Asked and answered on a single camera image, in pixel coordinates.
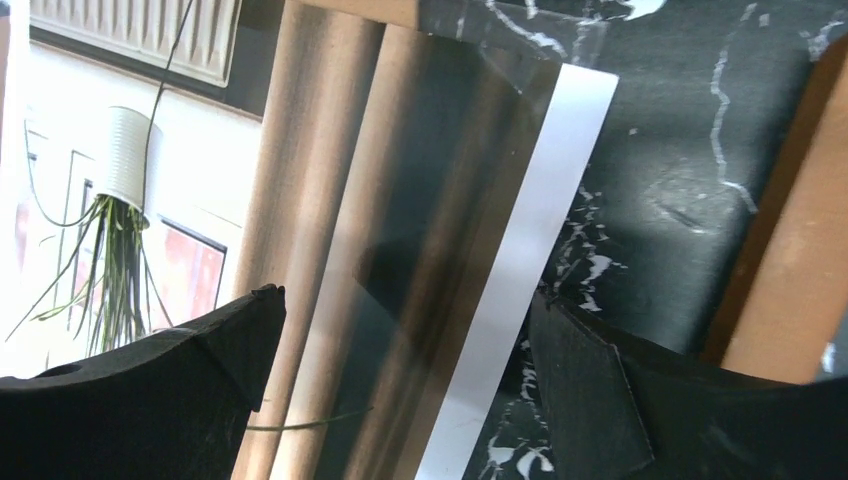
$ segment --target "white paper strip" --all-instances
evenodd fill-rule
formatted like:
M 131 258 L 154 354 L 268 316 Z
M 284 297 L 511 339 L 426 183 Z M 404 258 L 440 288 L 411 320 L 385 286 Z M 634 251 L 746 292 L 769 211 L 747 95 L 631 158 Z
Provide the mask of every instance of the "white paper strip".
M 460 479 L 601 130 L 618 77 L 563 65 L 416 479 Z

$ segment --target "hanging plant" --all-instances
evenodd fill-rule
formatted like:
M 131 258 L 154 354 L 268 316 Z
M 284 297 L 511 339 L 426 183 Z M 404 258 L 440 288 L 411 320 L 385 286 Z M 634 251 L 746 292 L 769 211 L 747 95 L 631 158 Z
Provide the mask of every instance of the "hanging plant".
M 57 224 L 80 229 L 70 258 L 15 327 L 17 330 L 27 319 L 48 320 L 81 304 L 75 338 L 87 325 L 88 355 L 113 350 L 147 335 L 151 289 L 172 325 L 153 283 L 142 236 L 156 218 L 152 192 L 156 190 L 162 132 L 149 118 L 125 107 L 109 108 L 106 123 L 106 141 L 96 161 L 95 199 L 78 221 Z M 82 287 L 67 304 L 31 316 L 78 262 L 92 229 L 91 266 Z

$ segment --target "wooden board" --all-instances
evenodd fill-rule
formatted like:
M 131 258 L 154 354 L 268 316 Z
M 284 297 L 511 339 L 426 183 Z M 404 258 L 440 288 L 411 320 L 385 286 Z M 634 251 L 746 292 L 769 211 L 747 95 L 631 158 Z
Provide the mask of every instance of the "wooden board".
M 848 37 L 828 49 L 810 77 L 712 325 L 705 360 L 807 383 L 839 326 L 848 305 L 846 56 Z

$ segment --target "transparent plastic sheet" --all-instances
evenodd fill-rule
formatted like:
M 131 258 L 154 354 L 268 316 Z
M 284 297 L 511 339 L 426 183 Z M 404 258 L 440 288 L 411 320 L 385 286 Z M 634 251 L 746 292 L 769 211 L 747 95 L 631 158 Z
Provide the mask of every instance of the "transparent plastic sheet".
M 464 18 L 461 41 L 444 23 L 383 36 L 285 424 L 344 419 L 283 431 L 272 478 L 478 478 L 492 461 L 473 458 L 492 451 L 480 433 L 615 81 L 563 67 L 594 64 L 605 22 L 445 7 L 441 22 Z M 561 160 L 531 175 L 542 144 Z M 534 190 L 548 205 L 518 213 Z M 475 378 L 480 359 L 491 362 Z

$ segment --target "black foam piece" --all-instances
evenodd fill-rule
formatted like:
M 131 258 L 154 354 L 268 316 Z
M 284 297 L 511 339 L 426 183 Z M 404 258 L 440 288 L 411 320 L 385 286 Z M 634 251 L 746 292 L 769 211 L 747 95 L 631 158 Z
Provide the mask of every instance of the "black foam piece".
M 848 472 L 842 413 L 848 379 L 788 385 L 729 372 L 609 326 L 576 305 L 548 305 L 541 294 L 530 322 L 560 478 L 843 478 Z
M 285 316 L 269 285 L 117 350 L 0 378 L 0 478 L 230 478 Z

